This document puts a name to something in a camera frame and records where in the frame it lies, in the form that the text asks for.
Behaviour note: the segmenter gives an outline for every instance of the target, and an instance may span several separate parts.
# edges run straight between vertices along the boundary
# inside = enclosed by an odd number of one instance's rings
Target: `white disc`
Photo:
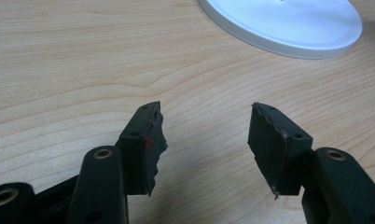
[[[258,48],[304,59],[345,52],[362,21],[347,0],[199,0],[207,15]]]

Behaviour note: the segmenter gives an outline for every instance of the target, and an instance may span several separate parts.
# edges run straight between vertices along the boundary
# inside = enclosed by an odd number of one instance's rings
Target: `white round lid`
[[[347,0],[199,0],[207,15],[258,48],[303,59],[345,52],[362,21]]]

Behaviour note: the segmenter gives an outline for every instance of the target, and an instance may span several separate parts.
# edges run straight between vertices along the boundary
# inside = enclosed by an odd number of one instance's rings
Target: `wood grain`
[[[274,201],[246,144],[251,104],[278,107],[375,181],[375,0],[354,0],[361,38],[307,61],[247,45],[196,0],[0,1],[0,184],[47,189],[161,101],[169,148],[131,223],[305,223]]]

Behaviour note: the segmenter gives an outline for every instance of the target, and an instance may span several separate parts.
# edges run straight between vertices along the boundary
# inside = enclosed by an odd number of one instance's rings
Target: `light wood surface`
[[[375,181],[375,0],[352,3],[361,38],[307,61],[244,43],[196,0],[0,1],[0,184],[38,192],[76,175],[160,100],[169,148],[152,197],[129,198],[131,224],[305,223],[300,197],[275,201],[246,144],[251,104],[279,108]]]

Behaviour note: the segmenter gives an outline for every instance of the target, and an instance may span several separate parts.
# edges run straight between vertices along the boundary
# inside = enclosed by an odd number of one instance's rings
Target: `table surface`
[[[313,61],[244,43],[196,0],[0,1],[0,184],[39,192],[78,174],[161,101],[169,147],[152,196],[129,197],[131,223],[305,223],[301,193],[275,201],[246,144],[251,104],[375,181],[375,0],[352,3],[360,39]]]

